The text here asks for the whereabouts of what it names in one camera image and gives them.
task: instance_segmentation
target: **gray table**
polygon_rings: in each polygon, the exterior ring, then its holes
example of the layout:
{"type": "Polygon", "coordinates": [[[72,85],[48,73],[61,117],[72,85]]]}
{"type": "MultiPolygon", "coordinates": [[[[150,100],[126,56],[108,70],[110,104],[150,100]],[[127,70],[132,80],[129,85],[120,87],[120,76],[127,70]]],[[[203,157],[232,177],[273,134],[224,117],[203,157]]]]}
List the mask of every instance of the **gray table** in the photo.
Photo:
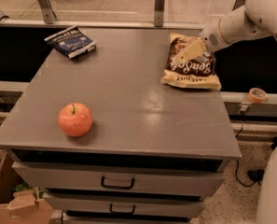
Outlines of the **gray table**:
{"type": "Polygon", "coordinates": [[[64,224],[88,223],[91,212],[109,215],[96,223],[117,223],[117,213],[126,223],[189,222],[222,185],[229,160],[241,157],[220,92],[160,83],[171,31],[82,31],[98,48],[78,60],[50,53],[0,127],[0,148],[53,208],[85,213],[64,224]],[[94,120],[79,138],[57,123],[72,102],[94,120]]]}
{"type": "MultiPolygon", "coordinates": [[[[0,148],[169,157],[241,156],[219,91],[160,84],[166,30],[86,29],[98,48],[78,60],[53,50],[0,128],[0,148]],[[69,103],[90,107],[80,138],[60,130],[69,103]]],[[[176,31],[197,35],[197,31],[176,31]]]]}

